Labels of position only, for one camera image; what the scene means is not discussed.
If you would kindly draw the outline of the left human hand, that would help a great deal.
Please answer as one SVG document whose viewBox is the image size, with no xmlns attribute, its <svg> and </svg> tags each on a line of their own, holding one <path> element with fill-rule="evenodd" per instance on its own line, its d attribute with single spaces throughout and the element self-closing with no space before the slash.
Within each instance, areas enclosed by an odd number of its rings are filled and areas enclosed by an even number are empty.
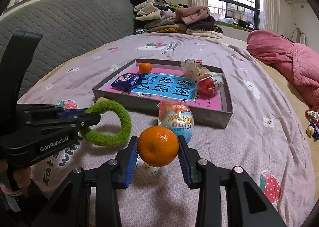
<svg viewBox="0 0 319 227">
<path fill-rule="evenodd" d="M 10 172 L 9 177 L 12 177 L 14 184 L 18 187 L 16 191 L 12 190 L 9 183 L 7 171 L 8 164 L 1 161 L 1 192 L 10 196 L 19 196 L 22 192 L 26 191 L 27 187 L 31 184 L 31 168 L 19 169 L 15 172 Z"/>
</svg>

